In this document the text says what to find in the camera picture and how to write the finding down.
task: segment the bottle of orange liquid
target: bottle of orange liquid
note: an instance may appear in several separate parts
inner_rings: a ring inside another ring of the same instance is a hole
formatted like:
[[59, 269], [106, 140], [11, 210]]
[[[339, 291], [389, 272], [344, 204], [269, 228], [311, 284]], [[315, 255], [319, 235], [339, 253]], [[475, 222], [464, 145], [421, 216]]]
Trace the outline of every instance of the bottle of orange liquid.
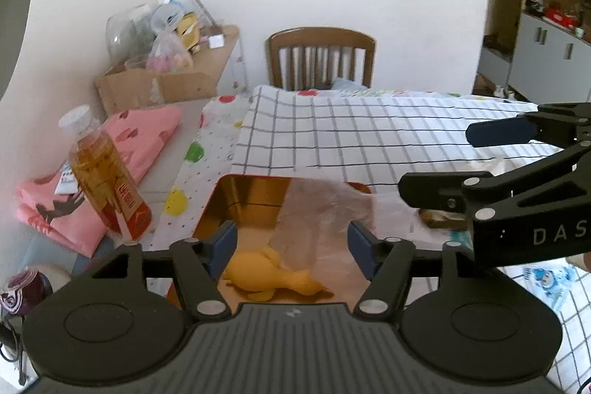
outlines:
[[139, 238], [150, 225], [152, 211], [90, 106], [68, 111], [59, 126], [74, 137], [69, 164], [90, 204], [109, 229]]

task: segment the wooden chair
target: wooden chair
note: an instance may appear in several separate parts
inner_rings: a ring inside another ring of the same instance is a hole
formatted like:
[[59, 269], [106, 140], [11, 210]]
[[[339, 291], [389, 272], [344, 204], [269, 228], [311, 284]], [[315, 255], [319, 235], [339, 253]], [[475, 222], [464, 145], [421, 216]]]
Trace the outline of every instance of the wooden chair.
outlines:
[[271, 83], [288, 91], [299, 91], [330, 88], [335, 77], [355, 80], [356, 49], [365, 50], [358, 82], [371, 87], [375, 53], [373, 38], [338, 27], [282, 30], [267, 41]]

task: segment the red box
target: red box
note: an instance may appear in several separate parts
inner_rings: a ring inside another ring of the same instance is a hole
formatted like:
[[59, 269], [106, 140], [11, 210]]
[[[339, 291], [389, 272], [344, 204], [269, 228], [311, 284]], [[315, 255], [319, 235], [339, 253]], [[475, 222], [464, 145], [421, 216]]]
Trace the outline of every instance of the red box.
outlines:
[[570, 17], [566, 14], [562, 14], [562, 12], [552, 7], [546, 9], [546, 17], [568, 29], [573, 29], [578, 24], [577, 19], [575, 17]]

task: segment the pink cloth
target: pink cloth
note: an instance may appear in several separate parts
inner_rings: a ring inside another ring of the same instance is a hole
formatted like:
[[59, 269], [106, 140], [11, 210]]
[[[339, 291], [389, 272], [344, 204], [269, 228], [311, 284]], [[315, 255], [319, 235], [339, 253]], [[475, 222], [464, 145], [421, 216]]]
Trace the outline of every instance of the pink cloth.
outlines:
[[[181, 120], [175, 106], [130, 110], [114, 114], [103, 129], [115, 143], [135, 182], [154, 163]], [[17, 219], [33, 226], [54, 241], [92, 257], [107, 227], [81, 193], [54, 194], [58, 172], [17, 186]]]

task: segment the ribbed black surface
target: ribbed black surface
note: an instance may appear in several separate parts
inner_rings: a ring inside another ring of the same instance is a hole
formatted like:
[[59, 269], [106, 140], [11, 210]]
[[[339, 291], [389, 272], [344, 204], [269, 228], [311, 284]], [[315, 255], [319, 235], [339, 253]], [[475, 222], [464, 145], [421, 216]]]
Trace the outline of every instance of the ribbed black surface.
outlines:
[[474, 387], [448, 380], [411, 358], [388, 325], [356, 320], [341, 304], [247, 304], [232, 320], [197, 328], [172, 362], [140, 380], [112, 387], [74, 387], [43, 378], [28, 392], [556, 394], [560, 391], [545, 378], [508, 387]]

